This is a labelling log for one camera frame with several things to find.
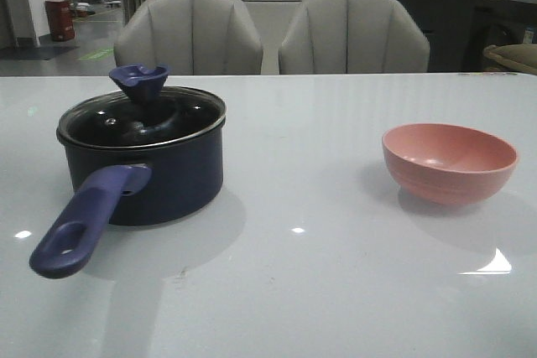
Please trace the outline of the right grey upholstered chair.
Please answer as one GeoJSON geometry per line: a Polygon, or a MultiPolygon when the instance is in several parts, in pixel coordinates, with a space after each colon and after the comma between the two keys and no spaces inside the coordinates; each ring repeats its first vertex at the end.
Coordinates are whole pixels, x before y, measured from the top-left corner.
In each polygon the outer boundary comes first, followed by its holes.
{"type": "Polygon", "coordinates": [[[398,0],[304,0],[279,46],[281,75],[425,73],[430,44],[398,0]]]}

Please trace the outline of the red trash bin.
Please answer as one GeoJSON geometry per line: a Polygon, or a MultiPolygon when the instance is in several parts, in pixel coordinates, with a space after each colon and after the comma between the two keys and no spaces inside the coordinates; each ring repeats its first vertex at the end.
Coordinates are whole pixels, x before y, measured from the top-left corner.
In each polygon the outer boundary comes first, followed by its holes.
{"type": "Polygon", "coordinates": [[[44,5],[51,39],[55,42],[74,39],[76,33],[69,2],[66,0],[46,0],[44,5]]]}

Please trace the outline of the glass pot lid blue knob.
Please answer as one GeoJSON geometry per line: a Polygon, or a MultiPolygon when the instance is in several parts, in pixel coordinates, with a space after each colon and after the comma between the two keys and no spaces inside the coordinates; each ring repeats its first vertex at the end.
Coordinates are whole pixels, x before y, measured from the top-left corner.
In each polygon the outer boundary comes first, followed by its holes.
{"type": "Polygon", "coordinates": [[[109,72],[118,91],[67,110],[56,134],[63,143],[93,149],[144,149],[181,143],[222,125],[224,101],[208,91],[166,86],[170,68],[121,65],[109,72]]]}

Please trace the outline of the grey upholstered chair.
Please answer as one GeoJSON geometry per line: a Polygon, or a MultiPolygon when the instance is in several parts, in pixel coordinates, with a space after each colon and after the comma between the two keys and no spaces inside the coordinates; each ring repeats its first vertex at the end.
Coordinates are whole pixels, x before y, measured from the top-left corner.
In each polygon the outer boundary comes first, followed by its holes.
{"type": "Polygon", "coordinates": [[[243,0],[146,0],[120,30],[116,65],[172,75],[259,75],[263,44],[243,0]]]}
{"type": "Polygon", "coordinates": [[[398,0],[304,0],[279,46],[281,75],[425,73],[430,44],[398,0]]]}

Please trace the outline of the pink plastic bowl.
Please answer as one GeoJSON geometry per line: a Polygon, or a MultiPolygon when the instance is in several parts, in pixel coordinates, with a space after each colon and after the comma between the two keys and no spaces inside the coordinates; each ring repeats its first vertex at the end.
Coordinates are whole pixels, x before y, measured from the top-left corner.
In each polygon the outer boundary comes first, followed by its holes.
{"type": "Polygon", "coordinates": [[[389,173],[407,192],[441,205],[495,195],[514,171],[515,147],[487,132],[445,123],[411,123],[382,137],[389,173]]]}

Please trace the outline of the beige cushion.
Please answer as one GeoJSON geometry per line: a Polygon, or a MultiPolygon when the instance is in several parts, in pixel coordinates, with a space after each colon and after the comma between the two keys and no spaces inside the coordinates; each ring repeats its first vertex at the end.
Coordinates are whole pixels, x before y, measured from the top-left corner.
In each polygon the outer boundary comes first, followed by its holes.
{"type": "Polygon", "coordinates": [[[510,71],[536,75],[537,44],[489,45],[482,55],[510,71]]]}

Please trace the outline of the left grey upholstered chair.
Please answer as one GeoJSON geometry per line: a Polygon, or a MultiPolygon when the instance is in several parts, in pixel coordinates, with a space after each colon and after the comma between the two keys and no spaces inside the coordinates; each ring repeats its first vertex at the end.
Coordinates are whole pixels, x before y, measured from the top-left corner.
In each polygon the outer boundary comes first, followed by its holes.
{"type": "Polygon", "coordinates": [[[259,75],[263,44],[243,0],[146,0],[120,30],[116,65],[172,75],[259,75]]]}

